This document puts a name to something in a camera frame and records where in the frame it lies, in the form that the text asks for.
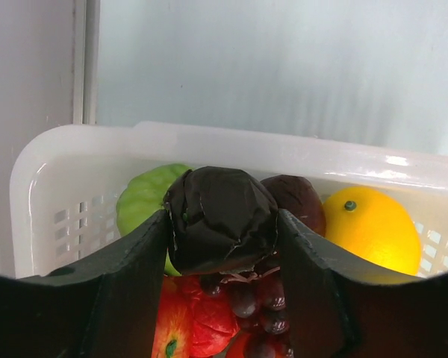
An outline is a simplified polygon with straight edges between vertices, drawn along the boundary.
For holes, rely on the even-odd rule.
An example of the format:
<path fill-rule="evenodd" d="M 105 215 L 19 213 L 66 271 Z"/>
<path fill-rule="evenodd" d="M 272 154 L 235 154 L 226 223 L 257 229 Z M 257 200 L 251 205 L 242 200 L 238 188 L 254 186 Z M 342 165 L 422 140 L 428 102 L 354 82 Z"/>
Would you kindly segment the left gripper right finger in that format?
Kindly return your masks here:
<path fill-rule="evenodd" d="M 448 357 L 448 272 L 372 264 L 278 217 L 281 276 L 296 357 Z"/>

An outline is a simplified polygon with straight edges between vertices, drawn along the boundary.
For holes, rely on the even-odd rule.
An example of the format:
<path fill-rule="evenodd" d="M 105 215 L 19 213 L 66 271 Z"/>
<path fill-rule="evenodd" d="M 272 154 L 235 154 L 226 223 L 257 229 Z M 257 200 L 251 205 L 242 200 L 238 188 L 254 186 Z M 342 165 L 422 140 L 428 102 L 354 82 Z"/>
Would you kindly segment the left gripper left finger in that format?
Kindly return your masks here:
<path fill-rule="evenodd" d="M 0 275 L 0 357 L 150 357 L 168 234 L 160 210 L 46 276 Z"/>

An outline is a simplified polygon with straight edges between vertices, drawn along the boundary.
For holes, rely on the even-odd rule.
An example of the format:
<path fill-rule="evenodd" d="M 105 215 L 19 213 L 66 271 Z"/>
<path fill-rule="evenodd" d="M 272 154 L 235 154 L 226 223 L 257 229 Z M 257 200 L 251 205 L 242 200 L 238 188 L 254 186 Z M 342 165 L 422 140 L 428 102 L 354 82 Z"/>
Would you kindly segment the dark mangosteen toy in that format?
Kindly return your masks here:
<path fill-rule="evenodd" d="M 276 248 L 278 205 L 244 170 L 188 170 L 167 190 L 164 208 L 169 258 L 182 275 L 249 271 Z"/>

